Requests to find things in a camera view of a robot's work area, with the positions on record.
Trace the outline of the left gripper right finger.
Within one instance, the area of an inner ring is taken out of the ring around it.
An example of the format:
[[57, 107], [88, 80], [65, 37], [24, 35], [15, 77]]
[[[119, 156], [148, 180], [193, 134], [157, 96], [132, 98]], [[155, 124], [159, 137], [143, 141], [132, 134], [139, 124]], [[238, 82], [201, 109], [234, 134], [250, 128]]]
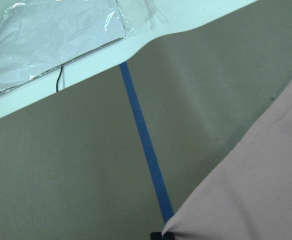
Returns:
[[164, 233], [163, 240], [174, 240], [174, 233], [173, 232]]

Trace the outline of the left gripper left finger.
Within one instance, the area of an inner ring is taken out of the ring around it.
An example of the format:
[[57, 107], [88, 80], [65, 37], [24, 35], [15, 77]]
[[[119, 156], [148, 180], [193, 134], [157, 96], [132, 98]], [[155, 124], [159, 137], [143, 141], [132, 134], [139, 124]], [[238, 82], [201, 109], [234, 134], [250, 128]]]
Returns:
[[150, 233], [150, 240], [162, 240], [161, 232], [152, 232], [152, 233]]

